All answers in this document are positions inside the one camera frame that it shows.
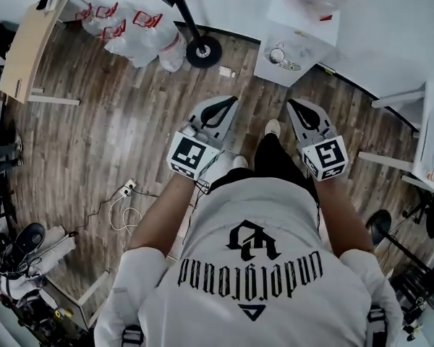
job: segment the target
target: black logo on shirt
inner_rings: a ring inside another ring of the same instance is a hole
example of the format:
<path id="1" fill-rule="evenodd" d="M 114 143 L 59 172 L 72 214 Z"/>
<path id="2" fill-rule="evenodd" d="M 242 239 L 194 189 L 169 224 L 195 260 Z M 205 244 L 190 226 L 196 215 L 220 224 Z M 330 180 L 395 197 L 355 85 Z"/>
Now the black logo on shirt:
<path id="1" fill-rule="evenodd" d="M 253 234 L 242 240 L 239 244 L 239 230 L 248 228 L 253 230 Z M 256 225 L 248 220 L 244 220 L 236 228 L 230 231 L 230 242 L 227 244 L 230 249 L 241 249 L 241 259 L 249 261 L 255 256 L 251 255 L 251 248 L 266 248 L 267 257 L 271 260 L 276 259 L 281 253 L 275 248 L 275 239 L 263 232 L 263 227 Z"/>
<path id="2" fill-rule="evenodd" d="M 185 258 L 180 264 L 178 285 L 189 284 L 192 288 L 207 294 L 230 297 L 255 321 L 265 310 L 265 304 L 251 304 L 253 301 L 266 302 L 270 297 L 295 297 L 295 291 L 323 276 L 320 253 L 314 251 L 308 256 L 297 258 L 272 268 L 223 266 L 216 268 L 211 263 Z"/>

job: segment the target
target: white cable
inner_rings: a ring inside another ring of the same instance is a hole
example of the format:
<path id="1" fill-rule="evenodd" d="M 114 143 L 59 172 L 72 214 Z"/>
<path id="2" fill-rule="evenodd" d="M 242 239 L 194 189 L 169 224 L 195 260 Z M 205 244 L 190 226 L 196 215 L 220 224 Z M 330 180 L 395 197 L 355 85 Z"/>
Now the white cable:
<path id="1" fill-rule="evenodd" d="M 121 231 L 121 230 L 126 229 L 126 230 L 129 232 L 130 236 L 131 236 L 131 235 L 132 235 L 132 232 L 129 230 L 129 226 L 137 227 L 137 225 L 126 224 L 126 223 L 125 223 L 125 219 L 124 219 L 124 214 L 125 214 L 128 210 L 134 210 L 135 212 L 137 212 L 137 213 L 140 215 L 141 218 L 143 218 L 143 215 L 142 215 L 142 214 L 140 213 L 140 211 L 137 210 L 136 208 L 133 208 L 133 207 L 127 207 L 127 208 L 124 210 L 124 212 L 122 213 L 122 222 L 124 223 L 124 226 L 122 226 L 121 228 L 116 228 L 116 227 L 113 225 L 112 221 L 111 221 L 111 212 L 112 212 L 113 206 L 114 206 L 118 201 L 120 201 L 122 198 L 124 198 L 124 197 L 119 197 L 118 199 L 116 199 L 116 200 L 113 202 L 113 204 L 111 205 L 111 207 L 109 208 L 109 212 L 108 212 L 109 223 L 111 224 L 111 227 L 112 227 L 115 231 Z"/>

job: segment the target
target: power strip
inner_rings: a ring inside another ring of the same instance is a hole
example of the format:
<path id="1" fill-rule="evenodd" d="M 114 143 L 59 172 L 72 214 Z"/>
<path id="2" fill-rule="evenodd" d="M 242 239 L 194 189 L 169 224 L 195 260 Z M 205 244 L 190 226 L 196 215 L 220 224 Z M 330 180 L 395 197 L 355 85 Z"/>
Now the power strip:
<path id="1" fill-rule="evenodd" d="M 132 195 L 132 189 L 137 186 L 137 182 L 134 179 L 130 179 L 125 185 L 119 190 L 123 198 L 130 197 Z"/>

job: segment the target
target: white t-shirt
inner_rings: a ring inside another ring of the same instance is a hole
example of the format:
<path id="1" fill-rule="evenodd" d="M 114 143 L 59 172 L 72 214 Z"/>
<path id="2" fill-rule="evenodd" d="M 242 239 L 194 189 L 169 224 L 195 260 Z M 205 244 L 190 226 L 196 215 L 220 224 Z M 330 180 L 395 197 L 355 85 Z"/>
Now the white t-shirt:
<path id="1" fill-rule="evenodd" d="M 325 250 L 317 216 L 310 194 L 280 179 L 216 189 L 173 267 L 157 249 L 124 253 L 95 344 L 120 346 L 137 324 L 144 346 L 364 346 L 372 301 L 392 341 L 400 308 L 375 257 Z"/>

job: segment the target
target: wooden floor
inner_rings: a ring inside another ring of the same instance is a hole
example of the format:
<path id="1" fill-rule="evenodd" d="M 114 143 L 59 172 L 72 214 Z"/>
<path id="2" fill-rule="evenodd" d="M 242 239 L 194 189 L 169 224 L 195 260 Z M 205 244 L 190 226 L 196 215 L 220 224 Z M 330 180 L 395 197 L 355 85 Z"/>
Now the wooden floor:
<path id="1" fill-rule="evenodd" d="M 224 48 L 220 65 L 235 71 L 235 78 L 219 76 L 218 65 L 199 70 L 186 63 L 172 74 L 154 61 L 136 69 L 84 31 L 55 27 L 34 87 L 56 97 L 80 99 L 81 104 L 9 102 L 7 121 L 14 119 L 24 145 L 25 164 L 12 172 L 10 181 L 19 226 L 36 221 L 47 228 L 62 225 L 75 230 L 130 178 L 137 180 L 138 189 L 161 193 L 171 175 L 166 165 L 171 136 L 197 102 L 216 95 L 241 100 L 225 143 L 230 151 L 248 158 L 271 118 L 281 122 L 282 144 L 297 158 L 285 100 L 305 96 L 320 104 L 348 148 L 350 164 L 343 179 L 354 206 L 364 220 L 385 208 L 398 223 L 402 210 L 415 203 L 414 188 L 400 181 L 400 171 L 359 160 L 357 154 L 363 150 L 411 160 L 416 140 L 410 128 L 387 111 L 371 108 L 360 90 L 319 69 L 289 89 L 254 77 L 258 46 L 214 36 Z M 113 224 L 122 224 L 124 208 L 145 212 L 153 201 L 137 194 L 122 200 L 114 206 Z M 126 231 L 110 227 L 108 210 L 109 204 L 103 205 L 87 228 L 79 228 L 76 250 L 51 272 L 76 298 L 105 269 L 114 274 L 129 239 Z M 128 222 L 138 222 L 137 213 L 127 213 Z M 406 222 L 396 236 L 423 260 L 434 251 L 424 224 Z M 394 247 L 388 250 L 387 243 L 378 256 L 385 271 L 403 260 Z M 108 289 L 109 285 L 90 300 L 89 313 L 102 303 Z"/>

